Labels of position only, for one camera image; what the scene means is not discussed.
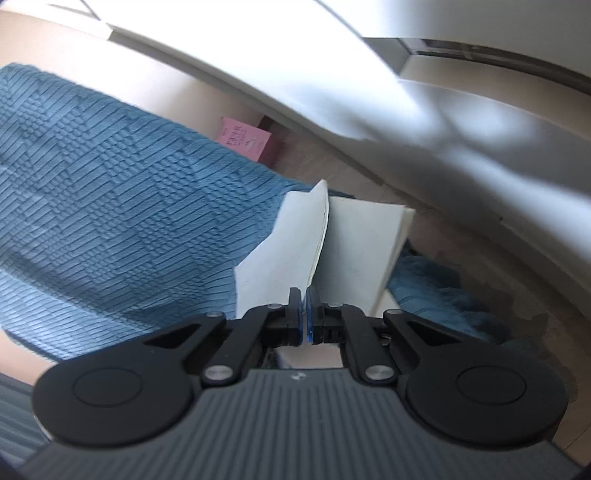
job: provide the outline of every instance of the metal rivet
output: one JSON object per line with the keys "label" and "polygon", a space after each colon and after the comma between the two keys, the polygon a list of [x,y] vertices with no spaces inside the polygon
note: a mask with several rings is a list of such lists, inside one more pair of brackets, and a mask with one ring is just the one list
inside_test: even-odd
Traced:
{"label": "metal rivet", "polygon": [[227,380],[234,374],[234,370],[232,370],[227,365],[212,365],[205,370],[205,378],[208,380]]}
{"label": "metal rivet", "polygon": [[365,376],[370,380],[388,380],[394,376],[394,369],[388,365],[372,365],[366,369]]}

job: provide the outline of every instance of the gray fabric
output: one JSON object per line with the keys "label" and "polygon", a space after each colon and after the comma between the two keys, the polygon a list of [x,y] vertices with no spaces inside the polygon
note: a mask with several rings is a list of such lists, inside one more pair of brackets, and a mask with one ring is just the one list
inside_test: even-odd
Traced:
{"label": "gray fabric", "polygon": [[33,416],[32,391],[30,385],[0,374],[0,455],[14,467],[47,443]]}

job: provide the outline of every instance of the floor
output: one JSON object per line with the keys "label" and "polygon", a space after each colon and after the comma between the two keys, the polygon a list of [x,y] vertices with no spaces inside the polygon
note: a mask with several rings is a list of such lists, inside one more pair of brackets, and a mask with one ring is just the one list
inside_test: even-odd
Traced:
{"label": "floor", "polygon": [[284,142],[274,166],[282,175],[373,202],[414,208],[410,241],[423,255],[454,268],[462,286],[510,325],[517,339],[554,368],[569,392],[569,407],[555,443],[582,465],[591,462],[591,322],[517,258],[481,235],[413,197],[378,185],[313,142],[281,125],[271,131]]}

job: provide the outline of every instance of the beige wall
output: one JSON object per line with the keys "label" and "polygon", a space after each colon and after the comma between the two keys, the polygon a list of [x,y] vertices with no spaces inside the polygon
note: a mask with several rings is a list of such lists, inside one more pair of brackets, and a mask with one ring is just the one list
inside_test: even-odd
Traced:
{"label": "beige wall", "polygon": [[52,365],[53,362],[13,343],[6,333],[0,330],[0,373],[33,385]]}
{"label": "beige wall", "polygon": [[0,11],[0,66],[34,65],[215,138],[221,116],[256,125],[262,115],[180,72],[104,39]]}

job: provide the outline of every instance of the textured blue blanket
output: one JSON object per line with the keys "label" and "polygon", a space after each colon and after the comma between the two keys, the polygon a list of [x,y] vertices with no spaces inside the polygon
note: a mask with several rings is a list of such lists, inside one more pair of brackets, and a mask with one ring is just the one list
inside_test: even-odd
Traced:
{"label": "textured blue blanket", "polygon": [[0,323],[64,359],[192,314],[307,189],[55,75],[0,69]]}

